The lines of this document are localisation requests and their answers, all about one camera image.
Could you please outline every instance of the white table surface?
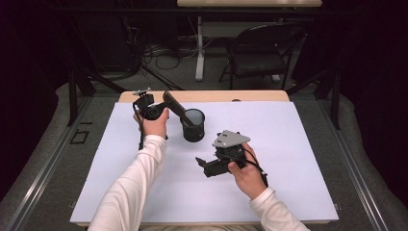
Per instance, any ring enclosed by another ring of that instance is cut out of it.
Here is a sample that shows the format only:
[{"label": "white table surface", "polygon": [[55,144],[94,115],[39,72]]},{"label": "white table surface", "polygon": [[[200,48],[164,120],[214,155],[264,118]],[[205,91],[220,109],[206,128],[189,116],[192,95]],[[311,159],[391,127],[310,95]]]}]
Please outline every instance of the white table surface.
[{"label": "white table surface", "polygon": [[[142,224],[259,221],[231,174],[207,178],[195,160],[216,158],[212,142],[223,130],[251,138],[249,144],[268,174],[269,184],[300,220],[339,219],[292,102],[183,103],[183,106],[204,112],[205,137],[196,143],[185,141],[179,117],[170,113],[166,163],[147,198]],[[134,160],[140,133],[132,114],[131,103],[115,104],[71,222],[89,223],[106,190]]]}]

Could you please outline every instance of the office chair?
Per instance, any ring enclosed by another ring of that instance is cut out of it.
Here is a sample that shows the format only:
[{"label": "office chair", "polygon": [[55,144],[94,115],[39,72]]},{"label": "office chair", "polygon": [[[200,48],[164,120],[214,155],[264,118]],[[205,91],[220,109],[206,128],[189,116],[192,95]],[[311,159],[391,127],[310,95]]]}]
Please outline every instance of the office chair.
[{"label": "office chair", "polygon": [[218,81],[222,81],[230,66],[230,90],[234,77],[272,75],[284,75],[281,86],[284,90],[293,48],[305,36],[305,30],[296,23],[260,25],[242,31],[226,46],[228,63]]}]

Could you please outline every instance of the person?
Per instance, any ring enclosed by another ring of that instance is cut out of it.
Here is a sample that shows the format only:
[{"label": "person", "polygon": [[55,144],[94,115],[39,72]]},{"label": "person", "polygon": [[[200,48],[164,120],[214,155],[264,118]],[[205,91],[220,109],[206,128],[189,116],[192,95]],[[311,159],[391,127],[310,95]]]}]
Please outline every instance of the person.
[{"label": "person", "polygon": [[[168,117],[169,111],[165,108],[158,119],[143,121],[143,149],[103,196],[90,222],[89,231],[139,230],[144,202],[166,157]],[[242,146],[247,160],[253,162],[255,152],[252,147],[247,143]],[[228,168],[240,190],[249,197],[250,208],[261,219],[266,230],[308,230],[276,197],[275,190],[265,186],[256,167],[247,165],[239,168],[235,162],[231,162]]]}]

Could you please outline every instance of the black cylindrical cup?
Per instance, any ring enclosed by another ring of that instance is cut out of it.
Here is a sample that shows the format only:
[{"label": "black cylindrical cup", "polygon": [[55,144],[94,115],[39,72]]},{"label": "black cylindrical cup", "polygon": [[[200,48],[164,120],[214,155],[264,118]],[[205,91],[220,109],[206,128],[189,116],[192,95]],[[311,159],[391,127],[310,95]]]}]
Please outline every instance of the black cylindrical cup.
[{"label": "black cylindrical cup", "polygon": [[183,136],[186,141],[198,142],[204,138],[204,120],[203,112],[198,109],[187,109],[185,111],[186,117],[194,124],[193,126],[187,124],[183,118],[180,117],[180,122],[183,125]]}]

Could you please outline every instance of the white long-sleeve shirt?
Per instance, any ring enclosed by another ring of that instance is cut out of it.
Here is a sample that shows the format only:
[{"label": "white long-sleeve shirt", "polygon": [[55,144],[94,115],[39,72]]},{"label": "white long-sleeve shirt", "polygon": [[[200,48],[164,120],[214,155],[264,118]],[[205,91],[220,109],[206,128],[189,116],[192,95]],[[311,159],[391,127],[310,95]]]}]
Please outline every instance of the white long-sleeve shirt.
[{"label": "white long-sleeve shirt", "polygon": [[[166,140],[149,135],[135,161],[108,189],[93,217],[89,231],[137,231],[144,201],[163,166]],[[250,207],[266,230],[308,230],[280,201],[274,189],[267,188],[250,201]]]}]

